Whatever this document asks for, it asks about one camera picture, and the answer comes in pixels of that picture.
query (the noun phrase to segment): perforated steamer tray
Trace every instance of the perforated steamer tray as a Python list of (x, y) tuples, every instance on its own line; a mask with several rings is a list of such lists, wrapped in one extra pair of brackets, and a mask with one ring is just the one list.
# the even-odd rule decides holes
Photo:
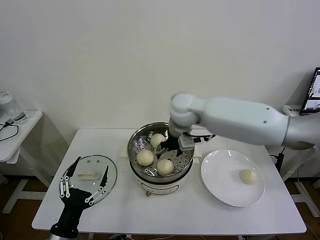
[[(162, 134), (168, 139), (168, 124), (165, 122), (154, 122), (138, 129), (130, 138), (128, 143), (128, 156), (132, 168), (143, 178), (154, 182), (174, 181), (185, 174), (190, 166), (194, 150), (184, 151), (177, 156), (177, 150), (165, 152), (157, 159), (155, 148), (151, 146), (150, 140), (154, 134)], [(137, 162), (137, 154), (142, 150), (149, 150), (153, 153), (153, 162), (148, 166), (141, 166)], [(157, 172), (157, 164), (162, 159), (169, 159), (174, 166), (174, 173), (168, 176), (161, 176)]]

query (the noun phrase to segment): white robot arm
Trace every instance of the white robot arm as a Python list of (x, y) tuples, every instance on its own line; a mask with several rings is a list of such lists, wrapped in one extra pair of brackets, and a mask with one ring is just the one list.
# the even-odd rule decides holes
[(320, 145), (320, 112), (289, 117), (262, 103), (175, 94), (169, 134), (179, 139), (181, 150), (193, 144), (183, 133), (189, 133), (195, 124), (215, 135), (253, 145), (283, 145), (297, 150)]

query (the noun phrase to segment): small white table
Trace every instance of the small white table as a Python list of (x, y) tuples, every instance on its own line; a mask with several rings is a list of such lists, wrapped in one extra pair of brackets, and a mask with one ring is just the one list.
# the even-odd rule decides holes
[(192, 166), (185, 185), (165, 196), (146, 197), (137, 184), (127, 158), (120, 157), (134, 129), (80, 129), (76, 133), (50, 185), (32, 227), (49, 230), (63, 210), (59, 178), (78, 156), (104, 155), (117, 167), (111, 193), (83, 211), (78, 230), (87, 233), (150, 235), (275, 235), (303, 233), (306, 226), (264, 146), (254, 146), (223, 137), (200, 145), (202, 155), (217, 149), (243, 153), (260, 167), (265, 194), (255, 205), (233, 207), (216, 199), (206, 189), (200, 163)]
[[(14, 154), (20, 154), (21, 157), (25, 160), (28, 165), (28, 168), (32, 170), (33, 174), (47, 187), (49, 187), (52, 178), (50, 175), (37, 164), (37, 161), (24, 149), (21, 145), (25, 138), (28, 136), (30, 131), (34, 128), (37, 122), (42, 117), (42, 112), (39, 110), (27, 110), (24, 111), (28, 117), (28, 121), (24, 124), (19, 125), (19, 132), (16, 136), (0, 142), (0, 163), (7, 162)], [(4, 124), (10, 117), (5, 113), (0, 117), (0, 123)], [(15, 133), (15, 127), (6, 127), (8, 131), (12, 131), (12, 134)], [(3, 208), (4, 214), (9, 214), (13, 207), (15, 206), (18, 199), (28, 199), (28, 200), (42, 200), (45, 193), (44, 192), (32, 192), (32, 191), (23, 191), (24, 187), (27, 185), (28, 180), (22, 179), (13, 194), (11, 195), (9, 201)]]

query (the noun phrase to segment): table leg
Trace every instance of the table leg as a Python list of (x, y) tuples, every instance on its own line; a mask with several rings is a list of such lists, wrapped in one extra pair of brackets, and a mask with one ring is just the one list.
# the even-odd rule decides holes
[(5, 176), (3, 176), (2, 173), (0, 173), (0, 185), (7, 184), (8, 182), (9, 182), (8, 178), (6, 178)]
[(88, 240), (94, 240), (94, 233), (90, 232), (88, 236)]
[(28, 181), (29, 181), (28, 179), (20, 180), (18, 186), (15, 188), (14, 192), (12, 193), (11, 197), (9, 198), (8, 202), (3, 208), (2, 210), (3, 214), (11, 213), (18, 199), (25, 199), (25, 200), (43, 200), (44, 199), (46, 192), (23, 191)]
[(313, 186), (315, 189), (320, 188), (320, 180), (316, 181), (314, 184), (312, 184), (312, 186)]
[(311, 196), (309, 195), (307, 189), (303, 185), (302, 182), (294, 182), (294, 185), (298, 192), (300, 194), (292, 194), (292, 200), (294, 203), (305, 203), (307, 208), (310, 210), (312, 216), (314, 218), (319, 218), (320, 217), (320, 211), (318, 210), (315, 202), (312, 200)]
[(29, 165), (33, 174), (47, 187), (50, 186), (52, 181), (52, 177), (45, 171), (40, 165), (37, 164), (37, 161), (24, 149), (24, 147), (20, 146), (20, 155)]
[(287, 180), (302, 164), (308, 162), (316, 150), (312, 147), (306, 150), (298, 151), (280, 170), (280, 176), (283, 181)]
[(248, 240), (269, 240), (276, 235), (261, 235), (261, 236), (250, 236)]

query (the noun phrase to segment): white plate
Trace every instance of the white plate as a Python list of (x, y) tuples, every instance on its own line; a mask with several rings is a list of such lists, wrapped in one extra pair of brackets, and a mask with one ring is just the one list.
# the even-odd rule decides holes
[[(245, 184), (240, 171), (252, 169), (258, 180)], [(201, 176), (208, 190), (220, 201), (235, 207), (257, 203), (265, 193), (265, 180), (259, 167), (240, 152), (221, 149), (209, 153), (202, 162)]]

